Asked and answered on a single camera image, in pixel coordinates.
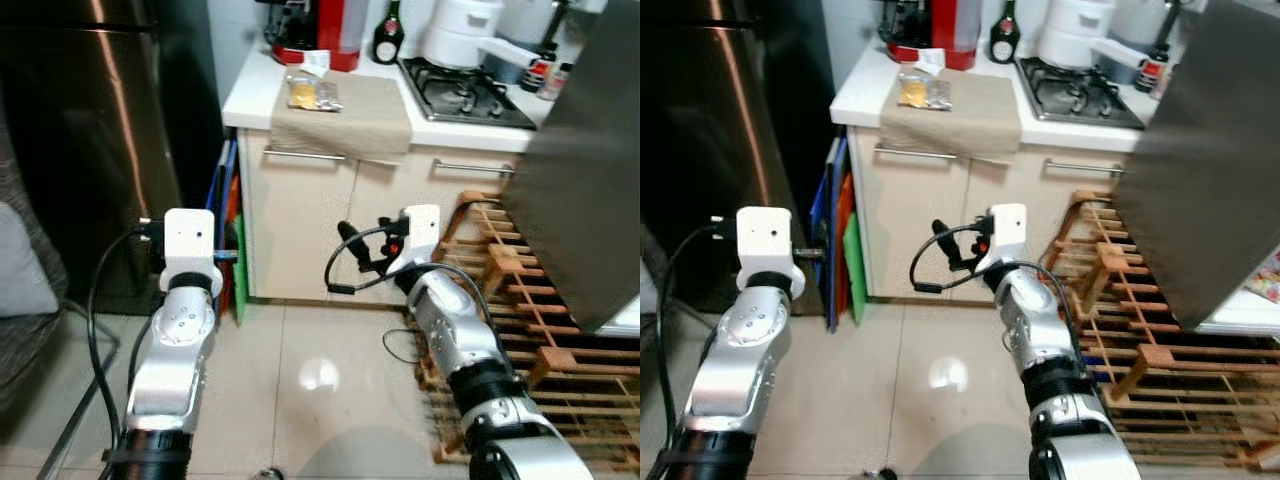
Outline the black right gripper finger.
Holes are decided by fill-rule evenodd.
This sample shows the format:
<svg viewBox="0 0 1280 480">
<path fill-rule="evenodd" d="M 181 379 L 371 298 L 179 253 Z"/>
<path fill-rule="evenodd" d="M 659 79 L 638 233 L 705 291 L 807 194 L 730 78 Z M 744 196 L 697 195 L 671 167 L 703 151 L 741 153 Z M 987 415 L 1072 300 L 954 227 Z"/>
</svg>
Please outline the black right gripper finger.
<svg viewBox="0 0 1280 480">
<path fill-rule="evenodd" d="M 945 257 L 947 259 L 950 269 L 965 269 L 966 260 L 961 256 L 960 248 L 955 241 L 956 229 L 947 227 L 940 219 L 934 219 L 931 223 L 931 229 L 937 237 L 936 243 L 942 250 Z"/>
<path fill-rule="evenodd" d="M 370 269 L 371 256 L 369 246 L 365 243 L 365 234 L 357 230 L 349 221 L 338 221 L 337 229 L 343 239 L 343 247 L 352 253 L 357 269 Z"/>
</svg>

